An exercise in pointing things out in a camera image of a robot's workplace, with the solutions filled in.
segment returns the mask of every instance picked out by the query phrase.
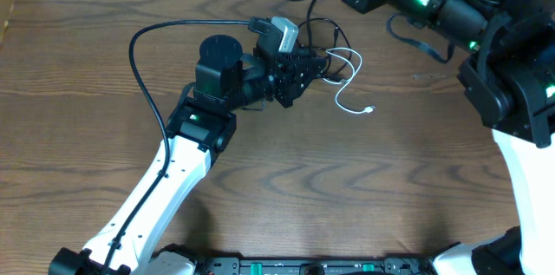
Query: white cable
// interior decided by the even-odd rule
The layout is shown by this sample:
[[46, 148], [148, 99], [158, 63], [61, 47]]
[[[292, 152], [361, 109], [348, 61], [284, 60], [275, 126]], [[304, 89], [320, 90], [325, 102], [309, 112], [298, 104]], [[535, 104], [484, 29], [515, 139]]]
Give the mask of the white cable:
[[[347, 58], [345, 58], [345, 57], [343, 57], [343, 56], [340, 56], [340, 55], [338, 55], [338, 54], [332, 53], [333, 50], [347, 50], [347, 51], [349, 51], [349, 52], [354, 53], [355, 55], [357, 55], [357, 56], [358, 56], [358, 60], [359, 60], [358, 67], [355, 69], [355, 66], [353, 66], [353, 64], [352, 64]], [[351, 67], [351, 69], [353, 70], [353, 73], [352, 73], [351, 77], [345, 81], [345, 83], [344, 83], [345, 85], [343, 85], [343, 86], [337, 91], [337, 94], [336, 94], [336, 104], [337, 104], [337, 106], [339, 106], [339, 108], [341, 108], [341, 109], [343, 109], [343, 110], [345, 110], [345, 111], [347, 111], [347, 112], [349, 112], [349, 113], [351, 113], [351, 114], [355, 114], [355, 115], [369, 114], [369, 113], [371, 113], [372, 111], [374, 111], [375, 106], [368, 106], [368, 107], [366, 107], [363, 111], [354, 111], [354, 110], [351, 110], [351, 109], [347, 109], [346, 107], [344, 107], [344, 106], [338, 101], [339, 94], [341, 94], [341, 92], [342, 92], [345, 88], [347, 88], [347, 85], [349, 85], [349, 83], [355, 78], [355, 75], [358, 73], [358, 71], [360, 71], [361, 66], [362, 66], [362, 56], [361, 56], [360, 54], [358, 54], [355, 50], [353, 50], [353, 49], [348, 49], [348, 48], [326, 49], [326, 53], [328, 53], [328, 54], [330, 54], [330, 55], [332, 55], [332, 56], [334, 56], [334, 57], [336, 57], [336, 58], [339, 58], [339, 59], [343, 60], [343, 61], [346, 62], [346, 63]], [[324, 80], [325, 80], [327, 83], [334, 84], [334, 85], [340, 85], [340, 84], [342, 84], [341, 82], [333, 82], [333, 81], [330, 81], [330, 80], [328, 80], [328, 79], [324, 79]]]

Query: wooden tabletop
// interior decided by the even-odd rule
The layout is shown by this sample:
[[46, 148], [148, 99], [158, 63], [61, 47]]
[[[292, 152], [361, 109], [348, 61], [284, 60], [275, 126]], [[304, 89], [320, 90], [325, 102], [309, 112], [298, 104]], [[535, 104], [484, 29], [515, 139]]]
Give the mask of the wooden tabletop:
[[[79, 251], [147, 170], [160, 131], [137, 86], [127, 46], [137, 30], [175, 19], [285, 16], [284, 0], [17, 0], [0, 51], [0, 273], [45, 273], [57, 251]], [[364, 64], [345, 90], [315, 81], [292, 108], [238, 111], [238, 128], [186, 198], [159, 246], [245, 256], [362, 257], [427, 253], [518, 224], [511, 182], [491, 131], [456, 79], [467, 56], [441, 65], [385, 31], [388, 6], [361, 15], [319, 0]], [[332, 28], [315, 23], [315, 44]], [[397, 33], [446, 41], [403, 20]], [[139, 70], [167, 117], [194, 80], [199, 44], [245, 27], [172, 27], [136, 47]], [[301, 31], [305, 40], [305, 31]]]

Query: wooden table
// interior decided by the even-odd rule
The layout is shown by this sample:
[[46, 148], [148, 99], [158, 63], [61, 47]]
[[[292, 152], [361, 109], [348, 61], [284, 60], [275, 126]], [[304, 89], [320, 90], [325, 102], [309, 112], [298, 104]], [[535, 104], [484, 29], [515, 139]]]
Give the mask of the wooden table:
[[[45, 273], [63, 247], [80, 250], [147, 170], [160, 131], [127, 59], [133, 33], [181, 18], [285, 16], [283, 0], [17, 0], [0, 52], [0, 273]], [[364, 57], [343, 103], [316, 81], [283, 109], [238, 112], [228, 149], [183, 203], [159, 245], [245, 256], [370, 256], [431, 252], [518, 224], [491, 132], [462, 94], [458, 51], [440, 65], [385, 31], [394, 10], [367, 15], [320, 0]], [[445, 48], [402, 20], [399, 34]], [[332, 30], [315, 23], [315, 43]], [[144, 35], [137, 63], [167, 117], [194, 80], [199, 44], [245, 27], [174, 27]], [[301, 38], [305, 39], [304, 30]]]

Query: white usb cable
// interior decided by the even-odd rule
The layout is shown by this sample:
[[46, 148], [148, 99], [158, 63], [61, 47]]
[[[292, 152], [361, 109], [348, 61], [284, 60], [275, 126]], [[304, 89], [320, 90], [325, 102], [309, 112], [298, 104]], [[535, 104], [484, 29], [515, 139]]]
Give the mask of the white usb cable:
[[[334, 51], [334, 50], [347, 50], [347, 51], [349, 51], [349, 52], [354, 53], [355, 55], [357, 55], [357, 56], [358, 56], [358, 60], [359, 60], [358, 67], [355, 69], [355, 66], [353, 66], [353, 64], [352, 64], [347, 58], [342, 57], [342, 56], [340, 56], [340, 55], [338, 55], [338, 54], [332, 53], [332, 51]], [[343, 61], [346, 62], [346, 63], [351, 67], [351, 69], [353, 70], [353, 73], [352, 73], [351, 77], [350, 77], [349, 79], [345, 80], [344, 85], [337, 91], [337, 94], [336, 94], [336, 104], [337, 104], [337, 106], [339, 106], [339, 108], [341, 108], [341, 109], [343, 109], [343, 110], [345, 110], [345, 111], [347, 111], [347, 112], [349, 112], [349, 113], [351, 113], [351, 114], [355, 114], [355, 115], [369, 114], [369, 113], [371, 113], [372, 111], [374, 111], [375, 106], [373, 106], [373, 105], [372, 105], [372, 106], [366, 107], [363, 111], [355, 111], [355, 110], [347, 109], [347, 108], [344, 107], [344, 106], [339, 102], [339, 100], [338, 100], [339, 94], [341, 94], [341, 92], [342, 92], [345, 88], [347, 88], [347, 85], [349, 85], [349, 83], [355, 78], [355, 75], [358, 73], [358, 71], [360, 71], [361, 66], [362, 66], [362, 56], [361, 56], [360, 54], [358, 54], [355, 50], [353, 50], [353, 49], [348, 49], [348, 48], [327, 49], [327, 50], [326, 50], [326, 53], [328, 53], [328, 54], [330, 54], [330, 55], [332, 55], [332, 56], [334, 56], [334, 57], [336, 57], [336, 58], [339, 58], [339, 59], [343, 60]], [[323, 80], [326, 81], [327, 83], [333, 84], [333, 85], [341, 85], [341, 84], [343, 84], [343, 82], [333, 82], [333, 81], [330, 81], [330, 80], [328, 80], [328, 79], [323, 79]]]

